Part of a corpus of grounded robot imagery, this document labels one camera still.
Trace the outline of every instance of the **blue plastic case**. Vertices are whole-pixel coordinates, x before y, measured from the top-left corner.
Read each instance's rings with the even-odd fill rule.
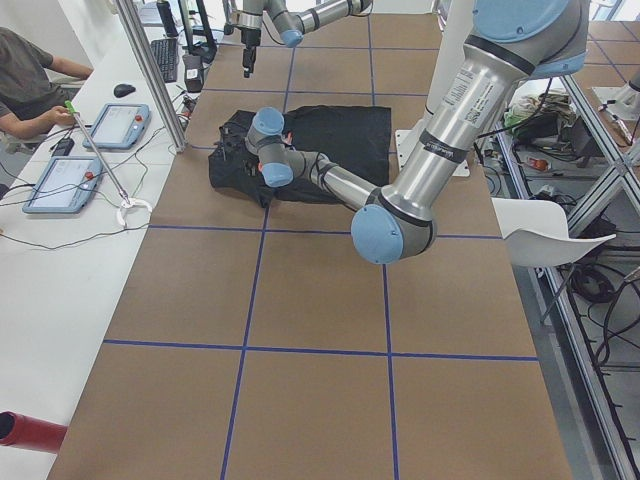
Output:
[[[128,150],[142,136],[150,116],[148,105],[107,103],[91,126],[91,138],[98,148]],[[87,139],[82,146],[91,148]]]
[[[91,199],[101,173],[98,157],[51,157],[22,211],[77,213]]]

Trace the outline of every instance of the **gray t-shirt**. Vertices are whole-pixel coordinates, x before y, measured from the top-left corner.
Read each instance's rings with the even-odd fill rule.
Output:
[[[44,71],[51,62],[50,53],[0,27],[0,117],[13,112],[28,120],[64,105],[67,94]]]

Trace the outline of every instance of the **keyboard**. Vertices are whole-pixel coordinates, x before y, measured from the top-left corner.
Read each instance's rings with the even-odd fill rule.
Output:
[[[175,82],[178,79],[178,39],[152,40],[151,53],[160,67],[164,83]]]

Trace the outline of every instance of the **white desk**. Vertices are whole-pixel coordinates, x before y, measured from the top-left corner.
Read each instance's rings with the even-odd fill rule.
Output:
[[[161,32],[152,29],[148,35],[153,38]],[[113,87],[123,82],[133,84],[137,91],[116,99]],[[167,88],[171,98],[180,93],[176,84],[167,84]],[[162,127],[124,36],[98,65],[73,104],[86,122],[92,122],[109,102],[150,106],[150,124],[134,149]],[[49,161],[49,147],[59,138],[48,140],[35,152],[20,174],[22,179],[37,181]],[[91,155],[82,147],[80,131],[74,132],[73,138],[76,145],[72,154]],[[132,151],[106,153],[105,157],[115,167]],[[138,155],[149,170],[136,197],[152,205],[157,203],[174,154],[169,135],[161,130]],[[129,194],[133,194],[144,171],[135,159],[115,168]],[[99,192],[116,204],[120,201],[106,176]],[[29,189],[18,189],[2,203],[25,200],[28,193]],[[79,214],[65,218],[27,216],[21,207],[0,208],[0,226],[6,235],[32,243],[55,246],[120,229],[116,208],[100,195]],[[149,213],[136,208],[126,219],[128,226],[135,228],[148,222]],[[0,238],[0,411],[69,423],[144,235],[144,229],[128,231],[55,251]],[[0,447],[0,478],[43,480],[54,459],[47,453]]]

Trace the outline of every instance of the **computer mouse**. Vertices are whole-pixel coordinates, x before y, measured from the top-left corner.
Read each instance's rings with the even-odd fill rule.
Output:
[[[126,97],[127,95],[135,91],[136,87],[134,87],[133,85],[129,85],[128,83],[119,83],[113,88],[113,94],[116,96],[116,98]]]

